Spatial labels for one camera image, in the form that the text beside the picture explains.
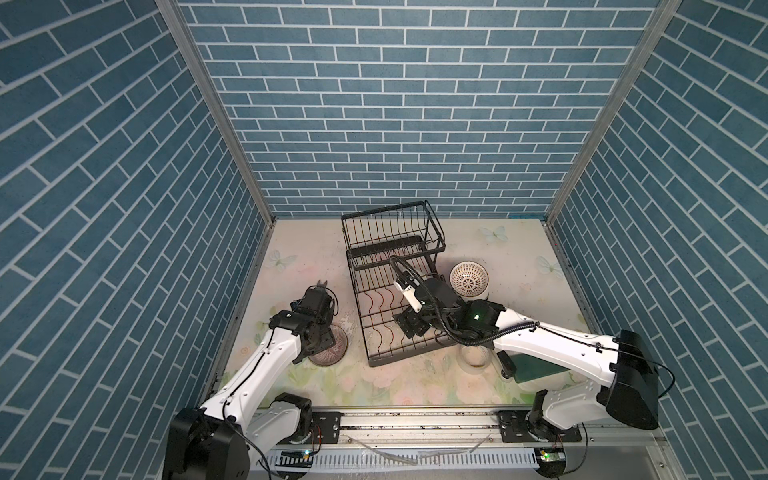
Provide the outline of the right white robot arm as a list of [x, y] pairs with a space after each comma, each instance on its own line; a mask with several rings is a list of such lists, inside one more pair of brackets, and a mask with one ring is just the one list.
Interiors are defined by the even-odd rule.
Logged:
[[658, 427], [660, 365], [639, 334], [570, 330], [496, 302], [465, 301], [445, 281], [410, 272], [398, 274], [394, 285], [408, 303], [407, 320], [426, 321], [462, 346], [527, 355], [583, 376], [575, 386], [536, 394], [527, 416], [534, 436], [552, 440], [605, 418], [639, 430]]

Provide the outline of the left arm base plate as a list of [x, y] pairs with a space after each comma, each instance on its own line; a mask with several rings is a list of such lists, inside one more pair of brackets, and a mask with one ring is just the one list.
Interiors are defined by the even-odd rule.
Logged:
[[335, 445], [339, 442], [342, 413], [339, 411], [313, 411], [300, 418], [298, 432], [299, 443]]

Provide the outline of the brown striped ceramic bowl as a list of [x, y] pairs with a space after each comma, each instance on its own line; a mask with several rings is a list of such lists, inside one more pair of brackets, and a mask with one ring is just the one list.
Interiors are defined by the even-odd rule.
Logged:
[[309, 360], [319, 367], [330, 367], [339, 363], [345, 356], [348, 349], [348, 337], [345, 331], [338, 325], [330, 326], [330, 334], [333, 344], [325, 350], [311, 355]]

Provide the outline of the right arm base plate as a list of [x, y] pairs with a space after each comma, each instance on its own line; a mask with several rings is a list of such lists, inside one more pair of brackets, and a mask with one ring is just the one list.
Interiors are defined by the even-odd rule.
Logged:
[[496, 417], [504, 443], [550, 442], [579, 443], [582, 434], [577, 427], [558, 429], [544, 420], [531, 421], [529, 410], [499, 410]]

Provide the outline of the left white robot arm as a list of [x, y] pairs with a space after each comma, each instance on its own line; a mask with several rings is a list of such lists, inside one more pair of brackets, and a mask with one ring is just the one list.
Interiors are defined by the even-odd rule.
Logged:
[[162, 469], [164, 479], [245, 479], [254, 465], [273, 471], [267, 452], [281, 442], [313, 441], [300, 453], [311, 460], [321, 450], [322, 429], [310, 399], [282, 393], [261, 411], [269, 390], [291, 365], [336, 343], [335, 293], [311, 285], [289, 309], [273, 315], [268, 331], [245, 365], [213, 396], [182, 409], [171, 421]]

